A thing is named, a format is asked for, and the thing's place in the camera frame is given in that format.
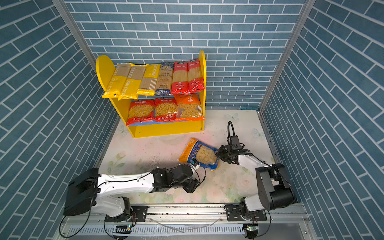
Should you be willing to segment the blue orange shell pasta bag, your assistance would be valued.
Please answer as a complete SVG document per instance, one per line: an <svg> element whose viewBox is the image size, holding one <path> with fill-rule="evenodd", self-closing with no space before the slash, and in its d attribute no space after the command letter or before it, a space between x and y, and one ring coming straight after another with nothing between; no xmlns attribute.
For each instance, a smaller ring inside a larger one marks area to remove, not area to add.
<svg viewBox="0 0 384 240"><path fill-rule="evenodd" d="M179 157L181 163L198 163L202 168L215 171L219 167L218 149L191 138Z"/></svg>

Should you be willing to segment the orange macaroni bag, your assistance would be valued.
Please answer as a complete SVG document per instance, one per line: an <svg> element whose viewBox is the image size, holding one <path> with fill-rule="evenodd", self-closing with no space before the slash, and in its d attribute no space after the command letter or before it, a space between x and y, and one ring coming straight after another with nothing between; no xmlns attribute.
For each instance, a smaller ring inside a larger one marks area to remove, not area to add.
<svg viewBox="0 0 384 240"><path fill-rule="evenodd" d="M204 121L203 108L198 95L175 95L176 121Z"/></svg>

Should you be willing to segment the red spaghetti bag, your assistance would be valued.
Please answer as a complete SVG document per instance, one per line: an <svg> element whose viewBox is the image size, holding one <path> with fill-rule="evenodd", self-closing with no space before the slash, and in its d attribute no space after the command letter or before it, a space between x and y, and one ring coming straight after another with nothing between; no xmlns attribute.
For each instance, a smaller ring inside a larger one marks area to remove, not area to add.
<svg viewBox="0 0 384 240"><path fill-rule="evenodd" d="M189 94L198 93L205 89L204 75L199 59L188 62L188 82Z"/></svg>
<svg viewBox="0 0 384 240"><path fill-rule="evenodd" d="M188 85L188 63L174 62L172 95L187 95L189 93Z"/></svg>

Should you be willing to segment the red macaroni bag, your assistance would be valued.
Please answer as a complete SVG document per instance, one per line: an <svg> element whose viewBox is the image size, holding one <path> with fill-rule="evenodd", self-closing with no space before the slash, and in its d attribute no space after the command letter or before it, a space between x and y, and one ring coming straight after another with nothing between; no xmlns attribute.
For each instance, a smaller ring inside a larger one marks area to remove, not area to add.
<svg viewBox="0 0 384 240"><path fill-rule="evenodd" d="M175 99L155 99L156 122L174 122L177 112L178 106Z"/></svg>
<svg viewBox="0 0 384 240"><path fill-rule="evenodd" d="M136 123L152 122L155 120L154 111L154 100L132 101L126 125L130 126Z"/></svg>

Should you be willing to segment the blue spaghetti bag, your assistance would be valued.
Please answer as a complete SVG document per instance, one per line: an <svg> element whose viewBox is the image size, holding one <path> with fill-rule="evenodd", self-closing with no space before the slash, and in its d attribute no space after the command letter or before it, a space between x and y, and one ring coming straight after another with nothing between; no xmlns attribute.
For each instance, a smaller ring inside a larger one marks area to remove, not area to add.
<svg viewBox="0 0 384 240"><path fill-rule="evenodd" d="M174 63L173 62L163 62L161 63L156 87L155 95L156 96L170 96L172 88L174 72Z"/></svg>

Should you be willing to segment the yellow spaghetti bag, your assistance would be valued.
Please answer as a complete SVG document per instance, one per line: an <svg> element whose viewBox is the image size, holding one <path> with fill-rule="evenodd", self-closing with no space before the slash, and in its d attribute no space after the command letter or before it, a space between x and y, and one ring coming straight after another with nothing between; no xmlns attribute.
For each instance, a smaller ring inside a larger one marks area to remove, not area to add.
<svg viewBox="0 0 384 240"><path fill-rule="evenodd" d="M132 64L119 64L102 95L103 98L118 98L131 71Z"/></svg>
<svg viewBox="0 0 384 240"><path fill-rule="evenodd" d="M140 87L137 91L138 95L154 96L156 90L157 79L159 76L161 64L148 65L142 78Z"/></svg>
<svg viewBox="0 0 384 240"><path fill-rule="evenodd" d="M118 100L137 100L139 94L137 93L142 78L144 77L147 66L133 66L130 70L130 73L127 77L126 83L123 86L121 93L118 97Z"/></svg>

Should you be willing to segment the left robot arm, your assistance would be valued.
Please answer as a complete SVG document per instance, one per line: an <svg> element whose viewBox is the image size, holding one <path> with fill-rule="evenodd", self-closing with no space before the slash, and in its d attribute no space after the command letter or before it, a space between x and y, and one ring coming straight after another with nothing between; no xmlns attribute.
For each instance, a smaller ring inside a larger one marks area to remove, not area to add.
<svg viewBox="0 0 384 240"><path fill-rule="evenodd" d="M69 182L63 215L72 217L94 211L122 222L132 216L128 193L164 193L181 188L191 194L201 183L202 179L191 165L119 176L101 174L99 169L93 168Z"/></svg>

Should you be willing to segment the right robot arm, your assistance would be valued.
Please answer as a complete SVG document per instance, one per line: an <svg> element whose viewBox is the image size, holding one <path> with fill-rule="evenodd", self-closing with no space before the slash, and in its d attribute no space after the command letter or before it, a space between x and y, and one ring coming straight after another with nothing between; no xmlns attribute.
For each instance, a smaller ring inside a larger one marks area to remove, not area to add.
<svg viewBox="0 0 384 240"><path fill-rule="evenodd" d="M263 211L285 208L297 202L297 196L283 164L268 164L239 145L221 146L217 157L228 164L235 164L255 173L257 193L243 197L239 203L245 220L255 219Z"/></svg>

